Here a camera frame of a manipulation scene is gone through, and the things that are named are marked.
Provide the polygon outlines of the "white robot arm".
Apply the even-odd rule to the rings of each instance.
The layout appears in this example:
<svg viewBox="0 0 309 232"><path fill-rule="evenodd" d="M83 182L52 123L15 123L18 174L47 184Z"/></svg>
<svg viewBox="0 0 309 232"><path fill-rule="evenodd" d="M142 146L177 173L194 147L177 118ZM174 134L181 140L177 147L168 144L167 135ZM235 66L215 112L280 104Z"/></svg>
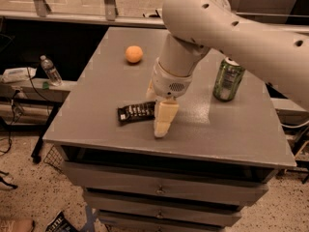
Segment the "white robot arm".
<svg viewBox="0 0 309 232"><path fill-rule="evenodd" d="M147 96L161 97L154 109L154 135L169 131L177 98L185 94L196 65L211 49L231 58L278 92L309 109L309 38L231 12L228 0L165 0L168 30L154 63Z"/></svg>

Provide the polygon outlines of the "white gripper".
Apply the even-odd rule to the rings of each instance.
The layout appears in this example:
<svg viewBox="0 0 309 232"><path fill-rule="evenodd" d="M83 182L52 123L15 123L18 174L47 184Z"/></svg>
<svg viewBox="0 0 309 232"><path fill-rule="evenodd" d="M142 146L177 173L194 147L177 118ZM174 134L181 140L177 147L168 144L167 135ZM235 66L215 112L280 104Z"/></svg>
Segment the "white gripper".
<svg viewBox="0 0 309 232"><path fill-rule="evenodd" d="M157 58L154 62L151 80L146 92L148 101L155 101L157 96L166 98L154 107L154 136L164 137L173 122L179 104L176 99L185 94L192 81L192 70L187 64Z"/></svg>

